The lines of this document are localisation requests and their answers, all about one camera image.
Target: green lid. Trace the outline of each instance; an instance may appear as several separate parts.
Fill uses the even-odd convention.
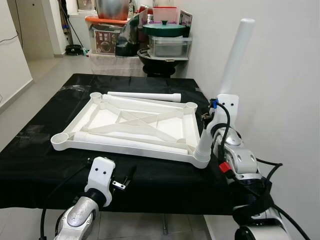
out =
[[[185,26],[173,23],[151,23],[143,25],[143,32],[147,35],[156,37],[178,37],[182,36],[185,32]]]

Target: metal pot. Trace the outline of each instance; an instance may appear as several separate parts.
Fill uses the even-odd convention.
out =
[[[129,0],[95,0],[100,19],[127,20]]]

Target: transparent plastic container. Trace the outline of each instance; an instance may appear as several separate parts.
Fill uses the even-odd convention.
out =
[[[191,37],[149,36],[151,55],[157,58],[188,58]]]
[[[153,21],[161,23],[168,21],[168,23],[177,22],[177,7],[175,6],[155,6],[153,7]]]

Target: table leg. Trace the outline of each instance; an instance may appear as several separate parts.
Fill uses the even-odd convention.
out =
[[[162,227],[163,227],[163,235],[168,235],[168,223],[167,223],[167,216],[165,213],[162,214]]]

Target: black plastic sheet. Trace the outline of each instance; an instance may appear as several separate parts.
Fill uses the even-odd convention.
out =
[[[212,157],[205,169],[190,163],[81,149],[55,151],[50,138],[62,132],[90,99],[90,93],[108,91],[181,93],[181,102],[198,104],[196,119],[202,132],[202,113],[208,101],[193,79],[74,74],[37,115],[0,153],[0,208],[42,208],[50,191],[83,166],[87,158],[115,161],[115,179],[123,181],[133,165],[134,178],[126,192],[115,192],[105,211],[172,214],[230,215],[231,197],[218,163]],[[66,209],[84,191],[84,170],[49,203]]]

